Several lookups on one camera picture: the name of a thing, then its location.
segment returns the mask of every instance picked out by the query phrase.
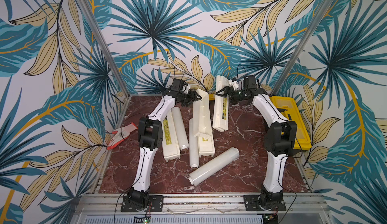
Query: red marble surface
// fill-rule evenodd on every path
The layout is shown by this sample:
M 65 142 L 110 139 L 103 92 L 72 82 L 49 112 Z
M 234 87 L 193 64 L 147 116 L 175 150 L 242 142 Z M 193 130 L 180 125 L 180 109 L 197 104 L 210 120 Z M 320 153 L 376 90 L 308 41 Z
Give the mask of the red marble surface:
M 150 114 L 160 99 L 160 96 L 133 96 L 127 111 L 130 118 L 126 123 L 134 122 L 137 125 L 142 115 L 136 113 Z M 181 109 L 188 134 L 188 121 L 193 117 L 192 107 L 181 107 L 180 104 L 177 106 Z M 247 101 L 230 106 L 229 109 L 228 131 L 213 130 L 215 156 L 235 147 L 239 150 L 239 159 L 194 187 L 188 180 L 188 174 L 193 171 L 189 166 L 189 151 L 182 151 L 181 159 L 169 160 L 167 163 L 160 148 L 153 161 L 151 193 L 256 193 L 260 191 L 267 165 L 267 152 L 263 147 L 265 135 L 263 117 Z M 211 115 L 213 110 L 214 101 L 210 101 Z M 113 149 L 99 193 L 121 193 L 131 186 L 136 175 L 140 152 L 137 137 L 136 130 L 126 141 Z M 200 165 L 211 159 L 210 156 L 201 157 Z M 294 192 L 307 191 L 292 158 L 288 159 L 285 167 L 283 186 Z

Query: tropical leaf wallpaper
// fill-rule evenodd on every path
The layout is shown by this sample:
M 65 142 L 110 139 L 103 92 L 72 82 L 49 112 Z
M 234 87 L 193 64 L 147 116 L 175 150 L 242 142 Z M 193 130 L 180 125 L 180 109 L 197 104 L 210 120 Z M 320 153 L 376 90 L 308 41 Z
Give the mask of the tropical leaf wallpaper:
M 322 2 L 87 1 L 131 94 L 246 73 L 270 91 Z M 125 99 L 75 0 L 3 3 L 0 224 L 68 223 Z M 334 0 L 278 94 L 300 108 L 304 172 L 339 224 L 387 223 L 385 4 Z
M 312 140 L 304 171 L 338 224 L 387 223 L 386 3 L 341 5 L 333 23 L 309 39 L 280 90 L 301 101 Z
M 101 28 L 111 0 L 89 0 Z M 75 0 L 3 0 L 0 223 L 69 223 L 123 93 Z

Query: cable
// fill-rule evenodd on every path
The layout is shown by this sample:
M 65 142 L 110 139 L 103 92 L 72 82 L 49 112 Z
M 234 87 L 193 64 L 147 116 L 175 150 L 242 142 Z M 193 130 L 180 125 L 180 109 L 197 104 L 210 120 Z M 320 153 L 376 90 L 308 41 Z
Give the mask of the cable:
M 132 188 L 132 187 L 139 181 L 139 179 L 141 178 L 141 174 L 143 173 L 145 154 L 146 154 L 146 152 L 144 151 L 143 164 L 141 165 L 140 176 L 138 177 L 138 179 L 137 179 L 130 187 L 128 187 L 127 189 L 125 189 L 125 190 L 120 194 L 120 196 L 119 196 L 118 199 L 117 199 L 116 207 L 114 208 L 114 224 L 116 224 L 117 205 L 118 205 L 118 203 L 119 203 L 119 200 L 120 200 L 120 198 L 121 198 L 121 195 L 122 195 L 125 191 L 129 190 L 130 188 Z
M 297 193 L 296 193 L 296 192 L 293 192 L 293 191 L 291 191 L 291 190 L 288 190 L 288 189 L 284 188 L 284 187 L 281 185 L 281 183 L 279 182 L 279 177 L 280 177 L 280 175 L 281 175 L 281 164 L 282 164 L 282 159 L 283 159 L 283 158 L 288 158 L 288 157 L 291 157 L 291 158 L 294 158 L 294 159 L 299 159 L 299 158 L 301 158 L 302 155 L 303 155 L 303 151 L 302 151 L 302 148 L 301 148 L 301 144 L 300 144 L 300 142 L 298 141 L 297 137 L 296 137 L 296 140 L 297 140 L 298 145 L 300 146 L 300 149 L 301 149 L 301 156 L 300 156 L 300 157 L 284 156 L 284 157 L 281 158 L 281 160 L 280 160 L 280 162 L 279 162 L 279 169 L 280 169 L 280 171 L 279 171 L 279 173 L 278 173 L 278 184 L 279 184 L 279 186 L 281 186 L 284 190 L 287 190 L 287 191 L 292 192 L 293 194 L 295 194 L 296 197 L 294 197 L 294 200 L 292 201 L 292 203 L 290 204 L 289 208 L 286 210 L 285 215 L 284 215 L 284 216 L 282 217 L 282 219 L 278 222 L 278 224 L 280 224 L 280 223 L 282 222 L 282 220 L 285 218 L 286 214 L 288 213 L 289 209 L 291 208 L 291 206 L 293 205 L 294 201 L 296 201 L 296 198 L 297 198 Z

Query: white plastic box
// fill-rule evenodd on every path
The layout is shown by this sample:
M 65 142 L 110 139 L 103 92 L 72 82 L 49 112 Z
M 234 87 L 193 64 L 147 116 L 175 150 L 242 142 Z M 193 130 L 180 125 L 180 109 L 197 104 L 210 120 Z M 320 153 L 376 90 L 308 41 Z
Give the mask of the white plastic box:
M 197 89 L 196 93 L 202 97 L 200 101 L 195 101 L 193 104 L 193 131 L 194 136 L 198 137 L 199 157 L 209 155 L 213 157 L 215 146 L 214 137 L 212 136 L 208 93 L 200 89 Z
M 229 80 L 224 76 L 216 76 L 216 92 L 225 86 L 230 86 Z M 228 95 L 226 98 L 215 96 L 212 127 L 220 132 L 228 130 Z
M 180 148 L 171 111 L 167 113 L 167 119 L 162 121 L 162 133 L 164 135 L 162 139 L 162 154 L 164 155 L 164 159 L 167 162 L 170 159 L 180 159 Z

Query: yellow toolbox lid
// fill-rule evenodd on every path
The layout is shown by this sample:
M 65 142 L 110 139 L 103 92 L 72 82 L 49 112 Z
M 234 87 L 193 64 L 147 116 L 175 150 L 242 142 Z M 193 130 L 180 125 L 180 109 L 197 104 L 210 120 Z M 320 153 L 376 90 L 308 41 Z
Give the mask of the yellow toolbox lid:
M 310 143 L 310 137 L 307 132 L 307 129 L 305 128 L 304 121 L 301 118 L 301 114 L 298 110 L 296 101 L 291 97 L 284 96 L 271 96 L 270 99 L 276 106 L 276 108 L 285 110 L 281 112 L 284 117 L 286 117 L 288 120 L 295 121 L 297 123 L 296 137 L 301 145 L 302 150 L 311 149 L 312 144 Z M 294 143 L 293 149 L 300 149 L 300 146 L 297 142 Z

